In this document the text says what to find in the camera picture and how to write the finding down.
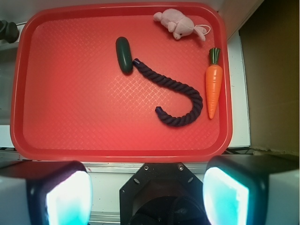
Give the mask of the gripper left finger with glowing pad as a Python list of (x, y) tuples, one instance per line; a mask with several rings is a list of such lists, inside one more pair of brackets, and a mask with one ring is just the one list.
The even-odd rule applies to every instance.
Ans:
[(0, 164), (2, 225), (87, 225), (92, 182), (78, 161)]

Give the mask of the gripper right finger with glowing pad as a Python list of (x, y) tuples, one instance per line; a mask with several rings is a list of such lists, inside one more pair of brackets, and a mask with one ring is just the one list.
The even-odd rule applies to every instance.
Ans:
[(298, 225), (299, 157), (215, 156), (207, 163), (202, 195), (212, 225)]

